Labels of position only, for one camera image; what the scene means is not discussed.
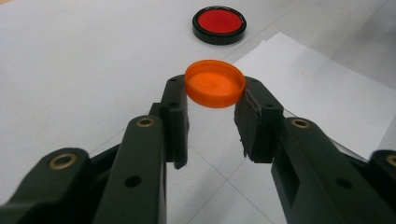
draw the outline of white paper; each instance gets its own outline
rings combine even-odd
[[[387,132],[379,144],[378,149],[394,149],[396,148],[396,115],[390,123]]]
[[[277,34],[235,65],[290,112],[368,159],[396,112],[396,91]]]

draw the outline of orange lid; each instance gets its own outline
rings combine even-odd
[[[212,108],[238,102],[246,85],[241,71],[217,60],[191,64],[186,70],[185,82],[186,93],[194,102]]]

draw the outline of black plastic part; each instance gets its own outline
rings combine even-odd
[[[376,151],[367,164],[366,176],[376,191],[396,211],[396,151]]]
[[[120,144],[111,147],[99,155],[91,158],[92,170],[94,171],[95,175],[99,175],[111,169],[119,148]]]
[[[163,120],[166,161],[180,169],[187,163],[190,128],[184,75],[168,79],[161,103],[154,103],[149,113]]]
[[[246,77],[246,81],[234,112],[244,154],[256,163],[271,163],[278,142],[277,130],[284,118],[283,106],[259,80]]]
[[[144,116],[131,120],[93,223],[165,223],[163,154],[161,119]]]
[[[289,224],[393,223],[395,212],[312,121],[284,119],[272,168]]]
[[[75,155],[76,160],[62,169],[50,168],[54,158],[66,154]],[[54,151],[38,162],[0,207],[0,223],[72,223],[91,179],[87,152],[78,148]]]
[[[199,24],[198,18],[201,16],[202,13],[213,9],[227,10],[237,15],[242,22],[240,28],[238,28],[234,32],[230,32],[226,34],[214,33],[204,29]],[[221,7],[221,6],[205,7],[199,10],[192,18],[192,31],[195,34],[195,36],[198,39],[212,45],[230,45],[236,43],[244,37],[246,28],[247,28],[247,21],[245,20],[244,16],[237,10],[232,9],[230,7]]]

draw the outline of red circular object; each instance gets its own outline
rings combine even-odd
[[[209,32],[227,34],[238,30],[242,26],[242,21],[231,11],[212,9],[199,16],[198,24]]]

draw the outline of orange disc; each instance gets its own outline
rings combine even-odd
[[[197,104],[223,108],[239,101],[244,75],[233,65],[217,60],[191,64],[185,74],[186,93]]]

